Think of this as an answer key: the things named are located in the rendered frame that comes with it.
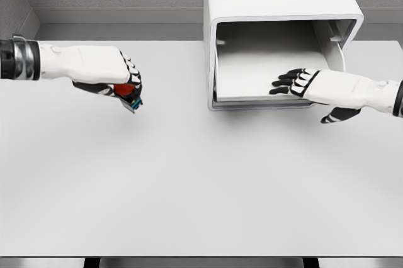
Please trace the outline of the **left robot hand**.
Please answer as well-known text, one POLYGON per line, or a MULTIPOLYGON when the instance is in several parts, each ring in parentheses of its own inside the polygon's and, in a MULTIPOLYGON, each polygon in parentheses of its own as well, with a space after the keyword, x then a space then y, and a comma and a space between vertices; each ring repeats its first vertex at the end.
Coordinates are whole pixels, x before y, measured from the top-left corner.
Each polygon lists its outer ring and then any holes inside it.
POLYGON ((93 94, 117 98, 113 92, 115 84, 142 86, 142 78, 128 55, 116 47, 78 47, 82 64, 74 74, 73 86, 93 94))

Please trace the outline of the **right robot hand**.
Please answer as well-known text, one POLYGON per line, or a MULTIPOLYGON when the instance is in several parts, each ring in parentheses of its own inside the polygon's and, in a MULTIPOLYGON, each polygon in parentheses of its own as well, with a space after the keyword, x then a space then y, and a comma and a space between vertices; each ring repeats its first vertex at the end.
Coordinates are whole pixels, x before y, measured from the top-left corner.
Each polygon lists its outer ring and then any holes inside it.
POLYGON ((294 95, 311 103, 334 109, 321 119, 322 124, 346 121, 357 116, 364 105, 363 86, 367 80, 333 70, 293 69, 271 83, 270 95, 294 95))

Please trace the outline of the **red load switch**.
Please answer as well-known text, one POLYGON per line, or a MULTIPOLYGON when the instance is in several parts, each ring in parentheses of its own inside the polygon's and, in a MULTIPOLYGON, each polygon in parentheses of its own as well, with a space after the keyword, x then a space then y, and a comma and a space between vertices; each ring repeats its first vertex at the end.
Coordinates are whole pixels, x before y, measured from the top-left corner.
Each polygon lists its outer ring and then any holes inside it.
POLYGON ((134 86, 131 84, 115 84, 113 86, 114 95, 120 99, 123 106, 131 113, 135 113, 141 105, 142 86, 134 86))

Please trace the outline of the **white cabinet drawer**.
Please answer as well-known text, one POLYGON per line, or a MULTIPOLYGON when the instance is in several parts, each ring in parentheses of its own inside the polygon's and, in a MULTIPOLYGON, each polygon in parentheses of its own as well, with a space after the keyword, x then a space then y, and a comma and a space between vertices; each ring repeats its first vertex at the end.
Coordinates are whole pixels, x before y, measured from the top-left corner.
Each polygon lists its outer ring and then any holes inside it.
POLYGON ((219 23, 213 105, 222 109, 307 108, 292 94, 270 95, 279 75, 293 69, 345 69, 335 21, 219 23))

